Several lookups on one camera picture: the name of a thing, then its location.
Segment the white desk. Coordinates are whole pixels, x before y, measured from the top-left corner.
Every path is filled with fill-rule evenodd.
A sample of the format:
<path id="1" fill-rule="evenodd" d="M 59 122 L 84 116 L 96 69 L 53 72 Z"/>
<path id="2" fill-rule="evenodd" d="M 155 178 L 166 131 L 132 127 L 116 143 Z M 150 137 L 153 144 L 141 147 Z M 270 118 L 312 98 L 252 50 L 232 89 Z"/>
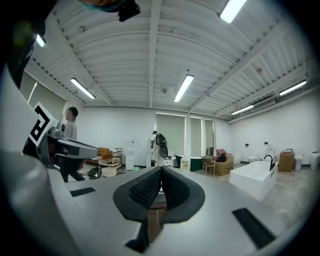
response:
<path id="1" fill-rule="evenodd" d="M 146 167 L 151 167 L 151 160 L 155 160 L 155 167 L 157 166 L 172 166 L 174 162 L 174 153 L 169 151 L 168 157 L 163 159 L 159 155 L 159 150 L 150 150 L 146 155 Z"/>

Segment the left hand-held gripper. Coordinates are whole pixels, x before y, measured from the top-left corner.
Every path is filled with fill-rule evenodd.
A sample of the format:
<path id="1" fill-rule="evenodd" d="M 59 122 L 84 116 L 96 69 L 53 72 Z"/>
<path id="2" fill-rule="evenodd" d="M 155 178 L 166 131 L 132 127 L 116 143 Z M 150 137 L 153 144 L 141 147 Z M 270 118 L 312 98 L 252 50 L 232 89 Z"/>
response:
<path id="1" fill-rule="evenodd" d="M 71 159 L 90 159 L 99 155 L 99 149 L 82 142 L 64 138 L 65 125 L 58 122 L 54 116 L 38 102 L 33 110 L 38 116 L 32 128 L 22 153 L 41 161 L 47 169 L 61 171 L 57 155 Z"/>

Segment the ceiling air vent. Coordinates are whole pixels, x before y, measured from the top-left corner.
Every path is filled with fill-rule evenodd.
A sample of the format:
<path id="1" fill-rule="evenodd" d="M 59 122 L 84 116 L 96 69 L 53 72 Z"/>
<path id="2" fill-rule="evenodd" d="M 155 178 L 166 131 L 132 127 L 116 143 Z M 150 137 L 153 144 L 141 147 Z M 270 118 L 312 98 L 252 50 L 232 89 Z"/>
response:
<path id="1" fill-rule="evenodd" d="M 275 98 L 274 97 L 269 97 L 269 98 L 267 98 L 265 100 L 259 101 L 256 104 L 254 104 L 253 108 L 251 109 L 251 111 L 252 112 L 258 111 L 258 110 L 264 109 L 266 107 L 272 106 L 274 104 L 276 104 Z"/>

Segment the wooden chair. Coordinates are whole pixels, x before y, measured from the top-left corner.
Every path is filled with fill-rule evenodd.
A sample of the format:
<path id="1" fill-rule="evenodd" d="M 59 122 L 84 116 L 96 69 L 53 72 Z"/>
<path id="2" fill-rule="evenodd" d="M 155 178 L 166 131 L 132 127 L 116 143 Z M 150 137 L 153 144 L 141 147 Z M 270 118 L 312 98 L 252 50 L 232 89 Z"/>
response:
<path id="1" fill-rule="evenodd" d="M 210 174 L 214 175 L 216 169 L 216 157 L 215 156 L 204 156 L 202 157 L 202 171 L 205 175 L 209 171 Z"/>

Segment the large cardboard box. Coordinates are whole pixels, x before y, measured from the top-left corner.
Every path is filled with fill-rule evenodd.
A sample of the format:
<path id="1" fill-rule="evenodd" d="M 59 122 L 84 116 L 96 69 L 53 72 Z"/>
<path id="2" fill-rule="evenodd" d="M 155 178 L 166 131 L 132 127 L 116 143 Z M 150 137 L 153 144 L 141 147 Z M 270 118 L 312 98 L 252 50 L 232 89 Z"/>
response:
<path id="1" fill-rule="evenodd" d="M 231 170 L 234 168 L 234 158 L 227 157 L 226 162 L 216 162 L 215 165 L 215 174 L 217 176 L 224 176 L 230 173 Z"/>

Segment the orange label pump bottle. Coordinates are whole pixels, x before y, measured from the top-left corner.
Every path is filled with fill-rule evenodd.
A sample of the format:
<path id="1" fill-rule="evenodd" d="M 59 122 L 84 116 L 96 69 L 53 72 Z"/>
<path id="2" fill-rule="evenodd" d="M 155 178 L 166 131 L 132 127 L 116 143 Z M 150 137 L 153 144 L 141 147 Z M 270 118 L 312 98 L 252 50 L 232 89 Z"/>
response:
<path id="1" fill-rule="evenodd" d="M 191 169 L 191 159 L 189 156 L 184 155 L 181 159 L 180 159 L 180 169 L 184 170 L 184 171 L 190 171 Z"/>

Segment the grey window blind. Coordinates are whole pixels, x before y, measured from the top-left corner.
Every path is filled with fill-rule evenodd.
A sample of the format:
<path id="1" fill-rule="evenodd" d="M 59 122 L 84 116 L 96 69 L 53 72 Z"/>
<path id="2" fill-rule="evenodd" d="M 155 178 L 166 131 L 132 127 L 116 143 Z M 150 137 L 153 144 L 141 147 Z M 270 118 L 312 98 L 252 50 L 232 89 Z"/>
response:
<path id="1" fill-rule="evenodd" d="M 174 155 L 185 154 L 185 120 L 186 118 L 180 115 L 155 115 L 155 130 L 165 137 L 167 149 Z"/>
<path id="2" fill-rule="evenodd" d="M 200 118 L 190 119 L 191 156 L 200 157 L 202 151 L 202 127 Z"/>
<path id="3" fill-rule="evenodd" d="M 212 120 L 205 120 L 205 149 L 214 147 L 214 123 Z"/>

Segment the green bathtub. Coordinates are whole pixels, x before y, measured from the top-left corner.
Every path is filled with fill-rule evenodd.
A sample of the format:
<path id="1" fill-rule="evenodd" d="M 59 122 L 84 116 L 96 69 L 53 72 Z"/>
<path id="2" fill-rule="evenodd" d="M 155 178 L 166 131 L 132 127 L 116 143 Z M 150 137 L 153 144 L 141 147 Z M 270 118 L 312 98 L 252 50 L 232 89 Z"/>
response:
<path id="1" fill-rule="evenodd" d="M 175 155 L 175 160 L 176 160 L 176 164 L 175 167 L 180 169 L 181 168 L 181 159 L 183 158 L 182 155 Z M 190 157 L 190 167 L 189 167 L 189 171 L 190 172 L 196 172 L 199 170 L 203 169 L 203 161 L 201 157 L 198 156 L 191 156 Z"/>

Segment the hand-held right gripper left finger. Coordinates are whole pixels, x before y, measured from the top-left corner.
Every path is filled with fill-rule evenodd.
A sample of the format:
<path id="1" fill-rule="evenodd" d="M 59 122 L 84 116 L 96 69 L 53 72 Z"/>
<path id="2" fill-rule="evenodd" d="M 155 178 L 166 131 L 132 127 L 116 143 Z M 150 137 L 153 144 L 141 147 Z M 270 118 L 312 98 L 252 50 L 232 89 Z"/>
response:
<path id="1" fill-rule="evenodd" d="M 161 189 L 160 167 L 114 177 L 71 182 L 85 255 L 142 255 L 150 245 L 148 211 Z"/>

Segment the orange sofa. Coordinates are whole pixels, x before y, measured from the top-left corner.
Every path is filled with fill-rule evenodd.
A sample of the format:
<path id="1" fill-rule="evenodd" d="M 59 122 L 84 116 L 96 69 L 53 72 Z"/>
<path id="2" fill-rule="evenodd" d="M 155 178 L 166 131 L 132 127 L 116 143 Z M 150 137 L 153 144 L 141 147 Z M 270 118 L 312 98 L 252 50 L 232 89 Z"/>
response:
<path id="1" fill-rule="evenodd" d="M 100 160 L 107 160 L 109 163 L 113 159 L 113 153 L 104 147 L 98 148 L 98 156 L 87 159 L 86 162 L 90 164 L 98 164 Z"/>

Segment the round beige side table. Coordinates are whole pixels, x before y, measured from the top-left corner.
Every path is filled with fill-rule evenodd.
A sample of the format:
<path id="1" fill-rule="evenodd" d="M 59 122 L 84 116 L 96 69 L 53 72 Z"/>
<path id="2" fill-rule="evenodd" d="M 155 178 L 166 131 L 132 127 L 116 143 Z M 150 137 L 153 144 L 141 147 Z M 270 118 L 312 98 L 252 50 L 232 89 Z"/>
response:
<path id="1" fill-rule="evenodd" d="M 104 178 L 113 177 L 122 166 L 119 158 L 101 159 L 98 161 L 100 173 Z"/>

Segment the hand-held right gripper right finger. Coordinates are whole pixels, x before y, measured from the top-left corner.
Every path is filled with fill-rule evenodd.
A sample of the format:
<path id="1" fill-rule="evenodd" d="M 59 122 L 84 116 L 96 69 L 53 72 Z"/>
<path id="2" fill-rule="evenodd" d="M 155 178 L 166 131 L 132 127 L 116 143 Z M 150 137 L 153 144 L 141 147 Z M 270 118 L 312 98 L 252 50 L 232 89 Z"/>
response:
<path id="1" fill-rule="evenodd" d="M 200 185 L 205 200 L 189 220 L 165 224 L 152 243 L 152 256 L 278 256 L 298 233 L 286 228 L 270 208 L 236 186 L 198 173 L 176 173 Z M 259 248 L 233 212 L 247 209 L 271 233 L 272 239 Z"/>

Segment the person's black clothing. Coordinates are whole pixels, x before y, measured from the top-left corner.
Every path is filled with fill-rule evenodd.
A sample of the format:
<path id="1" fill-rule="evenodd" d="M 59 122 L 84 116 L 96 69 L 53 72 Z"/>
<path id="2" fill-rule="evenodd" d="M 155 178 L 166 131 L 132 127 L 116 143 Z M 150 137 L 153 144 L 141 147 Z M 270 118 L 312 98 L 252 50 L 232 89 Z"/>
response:
<path id="1" fill-rule="evenodd" d="M 46 0 L 8 0 L 3 2 L 3 8 L 7 15 L 7 20 L 1 26 L 6 30 L 5 62 L 19 89 L 37 35 L 45 34 L 45 19 L 50 11 L 50 4 Z"/>

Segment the small cardboard box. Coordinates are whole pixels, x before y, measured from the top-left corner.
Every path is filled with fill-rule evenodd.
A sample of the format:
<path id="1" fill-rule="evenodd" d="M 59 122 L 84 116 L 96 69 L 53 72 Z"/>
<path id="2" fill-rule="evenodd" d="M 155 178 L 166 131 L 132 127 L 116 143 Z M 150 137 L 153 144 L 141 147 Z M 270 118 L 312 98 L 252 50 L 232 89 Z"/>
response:
<path id="1" fill-rule="evenodd" d="M 291 172 L 294 166 L 294 151 L 292 148 L 284 149 L 280 152 L 279 172 Z"/>

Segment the white water dispenser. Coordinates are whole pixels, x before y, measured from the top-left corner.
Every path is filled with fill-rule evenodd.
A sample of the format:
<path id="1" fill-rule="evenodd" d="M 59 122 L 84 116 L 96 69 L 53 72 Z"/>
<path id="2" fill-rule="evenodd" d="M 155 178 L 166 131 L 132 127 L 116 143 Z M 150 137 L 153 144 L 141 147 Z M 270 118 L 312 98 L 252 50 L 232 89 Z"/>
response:
<path id="1" fill-rule="evenodd" d="M 125 155 L 125 170 L 132 171 L 134 169 L 134 152 L 135 152 L 135 138 L 131 136 L 127 140 L 127 148 L 126 148 L 126 155 Z"/>

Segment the black bathtub faucet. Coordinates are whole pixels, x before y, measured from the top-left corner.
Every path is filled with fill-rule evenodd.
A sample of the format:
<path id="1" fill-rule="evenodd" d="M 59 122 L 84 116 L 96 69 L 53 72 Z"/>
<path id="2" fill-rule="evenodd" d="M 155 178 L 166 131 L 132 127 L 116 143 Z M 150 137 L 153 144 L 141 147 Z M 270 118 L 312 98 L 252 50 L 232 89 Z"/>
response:
<path id="1" fill-rule="evenodd" d="M 269 171 L 271 172 L 273 170 L 273 168 L 275 167 L 275 163 L 273 161 L 273 157 L 270 155 L 270 154 L 267 154 L 265 157 L 264 157 L 264 160 L 266 158 L 270 158 L 270 165 L 269 165 Z"/>

